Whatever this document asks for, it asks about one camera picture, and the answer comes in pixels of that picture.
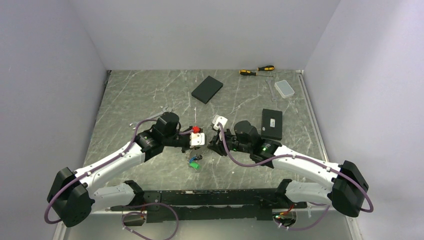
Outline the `blue key tag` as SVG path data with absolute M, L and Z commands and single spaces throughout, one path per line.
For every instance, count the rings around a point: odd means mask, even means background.
M 203 158 L 202 155 L 196 155 L 190 158 L 188 162 L 190 163 L 190 162 L 198 161 L 198 160 L 201 160 L 202 158 Z

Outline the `key bunch with rings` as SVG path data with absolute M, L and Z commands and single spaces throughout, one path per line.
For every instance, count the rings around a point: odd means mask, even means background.
M 201 161 L 204 158 L 205 152 L 207 150 L 205 148 L 191 149 L 185 152 L 186 162 L 188 167 L 199 170 Z

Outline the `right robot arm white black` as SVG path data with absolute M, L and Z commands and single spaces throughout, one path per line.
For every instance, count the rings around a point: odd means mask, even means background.
M 210 150 L 229 157 L 241 167 L 281 169 L 307 179 L 307 182 L 293 179 L 280 182 L 275 192 L 280 207 L 300 202 L 329 205 L 353 218 L 361 212 L 375 210 L 368 195 L 369 185 L 355 163 L 346 160 L 339 164 L 299 153 L 280 142 L 262 138 L 247 120 L 238 122 L 234 133 L 225 128 L 226 123 L 227 119 L 219 115 L 212 121 L 216 136 L 207 146 Z

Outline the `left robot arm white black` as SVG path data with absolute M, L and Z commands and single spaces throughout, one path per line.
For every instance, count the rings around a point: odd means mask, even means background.
M 44 221 L 74 227 L 91 213 L 107 207 L 127 206 L 139 209 L 144 203 L 143 190 L 132 180 L 117 186 L 105 184 L 126 170 L 161 154 L 165 147 L 180 148 L 182 153 L 206 145 L 206 134 L 198 126 L 180 129 L 180 118 L 164 112 L 158 118 L 144 119 L 134 127 L 129 142 L 110 155 L 86 167 L 57 172 L 47 195 Z

